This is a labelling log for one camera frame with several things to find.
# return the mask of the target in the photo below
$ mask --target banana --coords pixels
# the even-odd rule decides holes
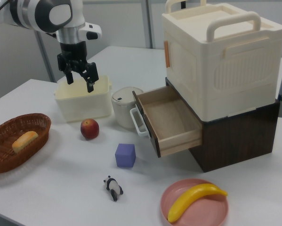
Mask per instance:
[[[194,201],[211,194],[227,196],[226,191],[213,184],[200,184],[189,188],[171,206],[168,212],[168,221],[170,223],[177,221]]]

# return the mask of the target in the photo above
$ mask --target apple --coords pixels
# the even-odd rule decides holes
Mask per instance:
[[[85,119],[80,125],[81,134],[86,139],[94,139],[99,135],[99,125],[94,119]]]

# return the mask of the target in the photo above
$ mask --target open drawer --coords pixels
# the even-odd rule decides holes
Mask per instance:
[[[171,86],[133,95],[158,157],[202,144],[201,123]]]

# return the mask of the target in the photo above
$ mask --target purple block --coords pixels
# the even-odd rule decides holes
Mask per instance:
[[[115,156],[118,167],[133,167],[136,160],[135,145],[119,144]]]

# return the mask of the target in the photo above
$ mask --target pink bowl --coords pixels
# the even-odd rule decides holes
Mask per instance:
[[[170,185],[161,197],[161,213],[168,225],[174,226],[220,226],[228,214],[228,202],[223,195],[208,195],[192,203],[181,218],[171,224],[168,212],[175,200],[189,188],[210,183],[201,179],[185,179]]]

